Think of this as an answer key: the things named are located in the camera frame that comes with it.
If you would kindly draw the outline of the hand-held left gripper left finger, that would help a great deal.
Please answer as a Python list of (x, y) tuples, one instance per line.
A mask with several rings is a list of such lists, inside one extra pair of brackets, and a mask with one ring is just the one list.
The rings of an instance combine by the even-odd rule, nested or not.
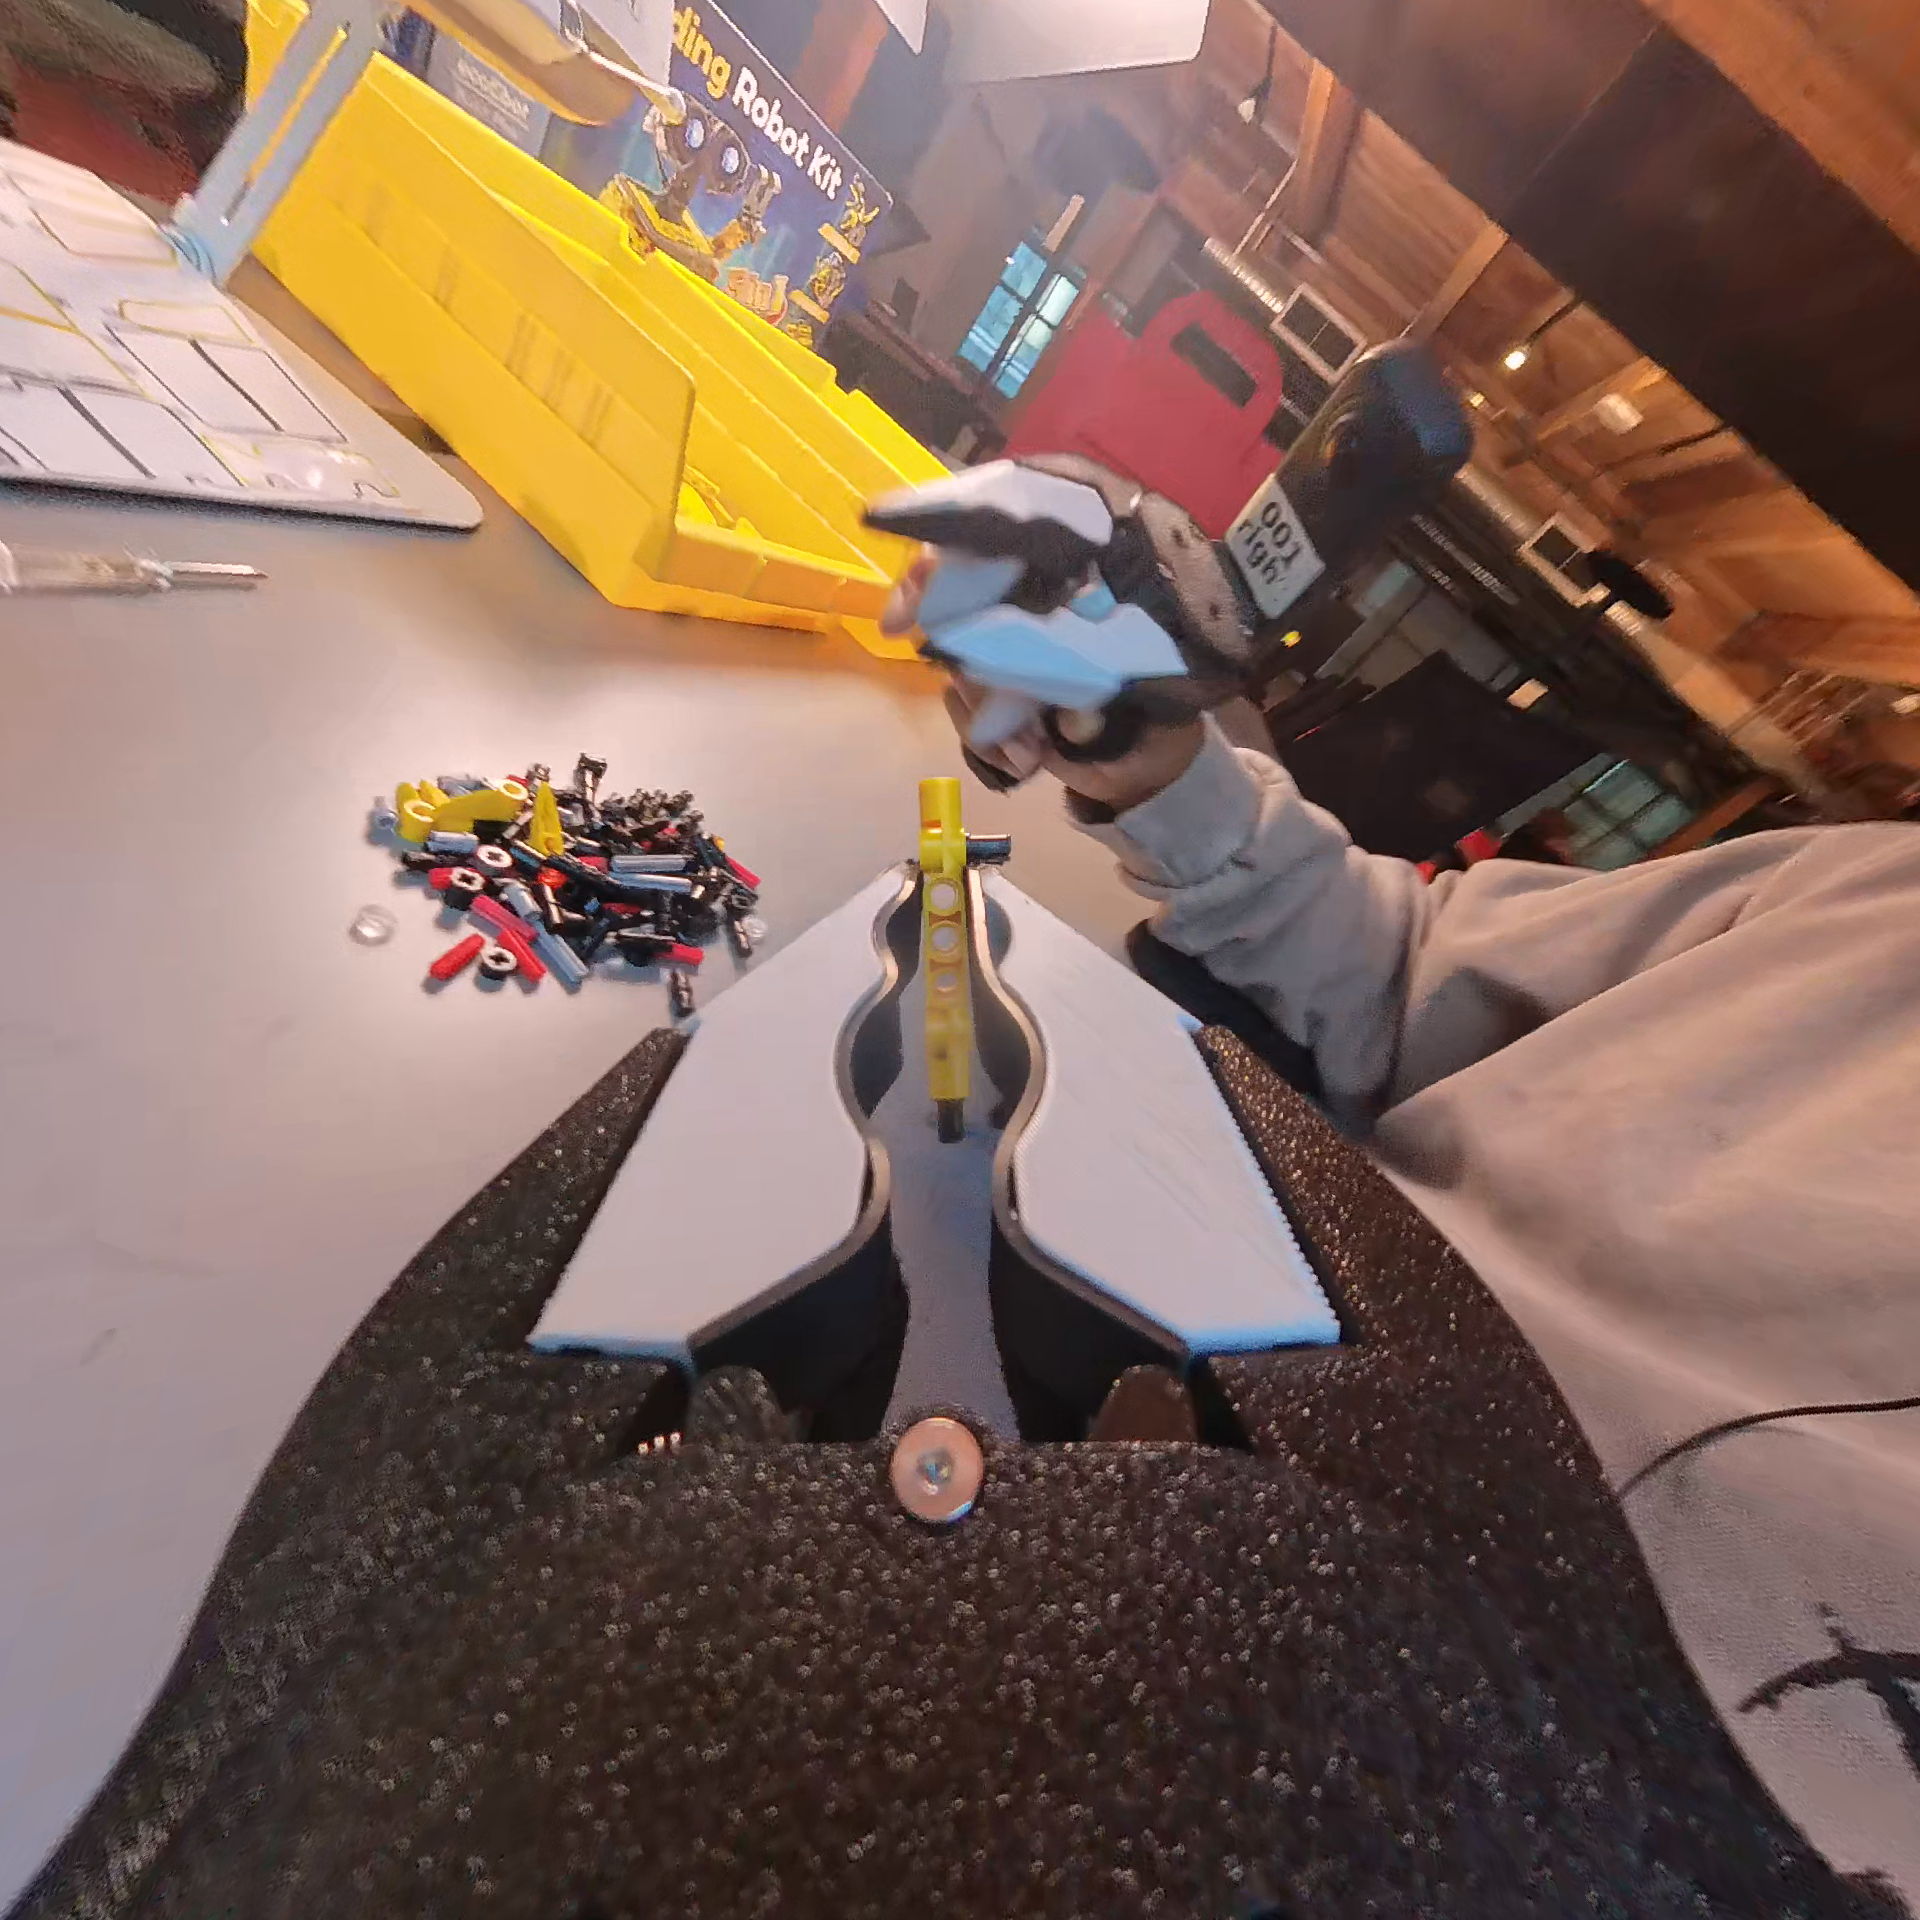
[(708, 1002), (527, 1344), (614, 1357), (869, 1357), (918, 884), (886, 869)]

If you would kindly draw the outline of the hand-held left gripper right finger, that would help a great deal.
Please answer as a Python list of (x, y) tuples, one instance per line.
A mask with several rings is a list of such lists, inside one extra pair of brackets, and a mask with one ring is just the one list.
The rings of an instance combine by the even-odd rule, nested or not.
[(1330, 1349), (1336, 1313), (1192, 1023), (1000, 875), (990, 983), (1028, 1044), (1012, 1227), (1049, 1277), (1170, 1353)]

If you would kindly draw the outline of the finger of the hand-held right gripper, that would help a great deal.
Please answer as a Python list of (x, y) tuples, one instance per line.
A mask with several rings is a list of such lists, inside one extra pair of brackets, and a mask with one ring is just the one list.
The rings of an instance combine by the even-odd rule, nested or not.
[(917, 601), (921, 651), (975, 690), (964, 741), (1000, 753), (1028, 729), (1068, 720), (1064, 747), (1129, 753), (1133, 732), (1192, 707), (1182, 648), (1104, 585), (1054, 611), (1012, 604), (1016, 561), (938, 557)]
[(1086, 483), (991, 463), (879, 497), (863, 527), (975, 561), (1090, 563), (1110, 546), (1116, 515)]

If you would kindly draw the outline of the small yellow pinned assembly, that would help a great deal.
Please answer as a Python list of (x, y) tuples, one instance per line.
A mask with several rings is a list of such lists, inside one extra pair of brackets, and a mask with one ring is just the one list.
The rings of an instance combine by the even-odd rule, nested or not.
[(973, 875), (1004, 869), (1012, 839), (964, 831), (961, 787), (952, 777), (918, 784), (918, 952), (926, 973), (924, 1052), (936, 1139), (968, 1133), (977, 1065), (977, 939)]

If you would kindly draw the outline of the pile of small building parts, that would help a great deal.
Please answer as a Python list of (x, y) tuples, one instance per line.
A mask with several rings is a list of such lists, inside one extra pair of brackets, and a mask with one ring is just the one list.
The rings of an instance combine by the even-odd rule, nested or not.
[(365, 836), (434, 917), (428, 997), (572, 997), (620, 971), (661, 983), (688, 1023), (705, 959), (750, 962), (766, 939), (760, 877), (695, 794), (616, 789), (593, 755), (397, 781), (368, 802)]

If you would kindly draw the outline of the yellow plastic bin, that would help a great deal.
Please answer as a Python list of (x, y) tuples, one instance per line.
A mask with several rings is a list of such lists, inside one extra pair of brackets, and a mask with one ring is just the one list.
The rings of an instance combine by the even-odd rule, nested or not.
[(689, 402), (607, 288), (631, 261), (624, 232), (375, 56), (255, 240), (268, 273), (620, 609), (661, 570)]
[(912, 658), (914, 642), (879, 626), (910, 543), (862, 515), (942, 464), (869, 395), (844, 391), (821, 355), (676, 261), (636, 181), (620, 177), (600, 202), (631, 251), (607, 288), (689, 391), (661, 570), (637, 571), (620, 604), (841, 632), (874, 658)]

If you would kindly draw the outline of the person's right forearm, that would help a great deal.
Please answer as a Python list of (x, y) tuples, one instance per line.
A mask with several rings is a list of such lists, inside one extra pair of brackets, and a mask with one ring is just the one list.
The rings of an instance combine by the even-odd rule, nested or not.
[(1162, 945), (1301, 1049), (1324, 1109), (1356, 1133), (1574, 999), (1572, 899), (1548, 869), (1497, 860), (1426, 882), (1356, 849), (1213, 725), (1152, 796), (1076, 809), (1156, 905)]

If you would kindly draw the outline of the grey desk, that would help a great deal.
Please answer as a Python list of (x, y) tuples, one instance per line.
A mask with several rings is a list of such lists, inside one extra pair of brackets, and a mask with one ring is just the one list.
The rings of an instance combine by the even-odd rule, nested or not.
[(759, 968), (957, 771), (933, 676), (622, 616), (496, 499), (5, 535), (270, 575), (5, 604), (5, 1895), (78, 1821), (26, 1913), (1308, 1911), (1277, 1469), (991, 1445), (983, 1544), (901, 1514), (908, 1412), (1012, 1434), (984, 1144), (914, 1065), (889, 1343), (801, 1441), (639, 1459), (711, 1389), (526, 1335), (665, 992), (422, 995), (365, 836), (397, 777), (605, 753), (760, 871)]

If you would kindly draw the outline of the person's right hand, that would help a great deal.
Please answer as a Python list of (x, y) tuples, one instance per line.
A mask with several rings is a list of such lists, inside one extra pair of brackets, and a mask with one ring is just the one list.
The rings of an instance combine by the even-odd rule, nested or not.
[(1012, 794), (1034, 777), (1054, 777), (1074, 805), (1097, 818), (1116, 818), (1176, 784), (1209, 732), (1201, 719), (1189, 719), (1150, 728), (1118, 760), (1069, 760), (1039, 712), (1010, 695), (957, 680), (946, 685), (944, 707), (973, 779), (994, 794)]

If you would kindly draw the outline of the red felt bag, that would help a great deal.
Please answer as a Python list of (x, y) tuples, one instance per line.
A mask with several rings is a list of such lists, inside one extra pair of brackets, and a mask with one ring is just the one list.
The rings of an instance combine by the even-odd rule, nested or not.
[(1046, 361), (1010, 457), (1078, 456), (1168, 497), (1213, 538), (1284, 457), (1268, 434), (1277, 348), (1209, 293), (1168, 300), (1141, 331), (1092, 315)]

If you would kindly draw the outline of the robot kit box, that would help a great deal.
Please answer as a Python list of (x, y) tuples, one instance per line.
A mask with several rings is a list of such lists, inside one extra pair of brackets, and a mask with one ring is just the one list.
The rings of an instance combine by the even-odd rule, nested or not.
[(720, 4), (410, 4), (392, 57), (807, 352), (892, 197)]

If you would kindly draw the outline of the person's beige sweatshirt torso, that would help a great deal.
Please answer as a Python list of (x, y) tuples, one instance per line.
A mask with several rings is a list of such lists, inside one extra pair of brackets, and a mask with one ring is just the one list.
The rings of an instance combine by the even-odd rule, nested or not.
[(1374, 1129), (1544, 1360), (1717, 1717), (1916, 1911), (1916, 827), (1577, 877), (1574, 999)]

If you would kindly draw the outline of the white book stand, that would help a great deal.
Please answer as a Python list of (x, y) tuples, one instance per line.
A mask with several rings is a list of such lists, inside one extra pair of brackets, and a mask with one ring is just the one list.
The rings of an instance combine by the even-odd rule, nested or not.
[(400, 15), (496, 69), (518, 92), (580, 125), (616, 122), (636, 104), (670, 123), (686, 101), (666, 83), (671, 2), (313, 2), (245, 117), (167, 226), (176, 251), (226, 283), (296, 181), (320, 138)]

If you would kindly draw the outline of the white printed mat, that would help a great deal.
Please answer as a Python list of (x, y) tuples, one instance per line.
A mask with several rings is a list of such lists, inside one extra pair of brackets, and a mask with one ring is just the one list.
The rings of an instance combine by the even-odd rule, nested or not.
[(469, 532), (430, 456), (186, 268), (102, 178), (1, 147), (1, 477)]

